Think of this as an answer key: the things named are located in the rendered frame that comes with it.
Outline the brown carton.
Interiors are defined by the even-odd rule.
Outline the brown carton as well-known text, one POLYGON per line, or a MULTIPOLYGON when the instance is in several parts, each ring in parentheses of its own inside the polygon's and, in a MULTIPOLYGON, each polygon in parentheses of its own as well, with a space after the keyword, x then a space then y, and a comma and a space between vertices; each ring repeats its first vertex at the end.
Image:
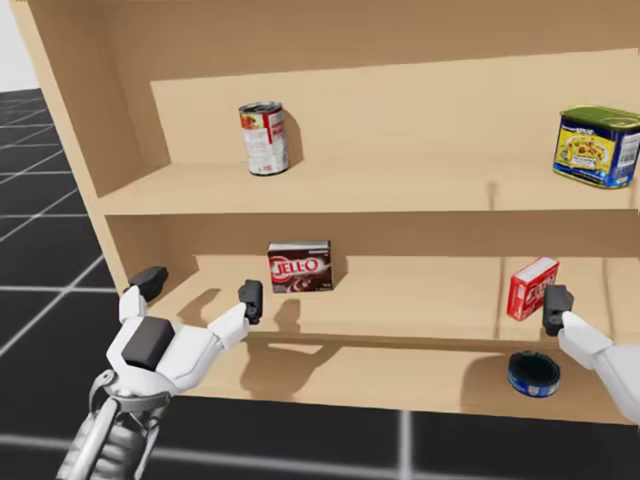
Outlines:
POLYGON ((270 242, 267 256, 272 291, 276 294, 332 291, 331 243, 270 242))

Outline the red and white carton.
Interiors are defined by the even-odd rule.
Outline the red and white carton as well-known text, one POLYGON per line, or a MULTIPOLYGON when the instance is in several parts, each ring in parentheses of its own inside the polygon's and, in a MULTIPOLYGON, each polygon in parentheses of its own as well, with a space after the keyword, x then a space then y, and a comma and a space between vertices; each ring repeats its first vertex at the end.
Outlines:
POLYGON ((544 291, 554 285, 560 262, 550 257, 540 257, 511 276, 507 301, 507 314, 517 321, 524 321, 544 302, 544 291))

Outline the blue flat can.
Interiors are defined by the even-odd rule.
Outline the blue flat can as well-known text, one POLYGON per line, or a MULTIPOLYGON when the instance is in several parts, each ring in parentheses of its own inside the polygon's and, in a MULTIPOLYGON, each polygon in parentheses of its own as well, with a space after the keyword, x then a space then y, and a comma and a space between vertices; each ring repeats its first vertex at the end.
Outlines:
POLYGON ((521 351, 510 356, 507 378, 510 385, 524 396, 548 398, 559 387, 561 368, 548 355, 521 351))

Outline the pale wooden shelf unit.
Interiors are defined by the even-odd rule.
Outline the pale wooden shelf unit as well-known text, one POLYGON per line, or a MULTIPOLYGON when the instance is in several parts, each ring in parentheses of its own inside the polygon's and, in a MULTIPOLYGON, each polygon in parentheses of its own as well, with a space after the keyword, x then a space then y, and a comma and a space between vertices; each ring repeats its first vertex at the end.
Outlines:
POLYGON ((640 343, 640 173, 552 169, 559 114, 640 113, 640 0, 9 0, 118 287, 203 325, 273 241, 328 240, 330 292, 268 294, 199 397, 619 423, 597 376, 508 317, 560 260, 576 312, 640 343), (239 108, 280 102, 289 168, 248 170, 239 108), (512 354, 561 368, 520 394, 512 354))

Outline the green and blue rectangular can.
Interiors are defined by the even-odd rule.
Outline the green and blue rectangular can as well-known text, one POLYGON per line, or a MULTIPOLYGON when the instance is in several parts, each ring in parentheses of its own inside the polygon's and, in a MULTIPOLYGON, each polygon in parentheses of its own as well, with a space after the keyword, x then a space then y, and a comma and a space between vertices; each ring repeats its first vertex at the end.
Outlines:
POLYGON ((560 113, 553 171, 604 189, 633 180, 640 158, 640 114, 581 105, 560 113))

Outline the red and white can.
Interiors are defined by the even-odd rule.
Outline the red and white can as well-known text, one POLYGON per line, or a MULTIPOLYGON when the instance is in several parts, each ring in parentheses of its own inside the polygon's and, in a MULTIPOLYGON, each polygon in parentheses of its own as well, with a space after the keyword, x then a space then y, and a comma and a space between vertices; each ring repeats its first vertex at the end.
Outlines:
POLYGON ((273 176, 288 170, 288 145, 283 105, 280 102, 254 102, 239 108, 241 129, 254 176, 273 176))

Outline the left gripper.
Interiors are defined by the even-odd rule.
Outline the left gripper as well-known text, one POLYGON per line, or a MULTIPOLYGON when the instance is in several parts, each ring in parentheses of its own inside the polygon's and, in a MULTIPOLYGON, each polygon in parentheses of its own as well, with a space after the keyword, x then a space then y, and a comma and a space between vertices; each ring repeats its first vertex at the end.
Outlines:
POLYGON ((120 331, 107 350, 117 386, 127 394, 180 394, 197 386, 214 357, 243 341, 263 315, 263 284, 246 280, 239 302, 207 329, 145 316, 161 293, 168 269, 153 266, 134 275, 119 300, 120 331))

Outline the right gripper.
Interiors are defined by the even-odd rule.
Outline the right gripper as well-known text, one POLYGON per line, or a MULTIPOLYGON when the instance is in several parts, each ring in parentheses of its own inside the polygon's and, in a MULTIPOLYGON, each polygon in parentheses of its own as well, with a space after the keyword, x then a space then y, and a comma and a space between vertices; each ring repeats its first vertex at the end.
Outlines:
POLYGON ((574 296, 565 285, 544 291, 543 328, 561 350, 594 370, 621 414, 640 426, 640 345, 618 345, 572 312, 574 296))

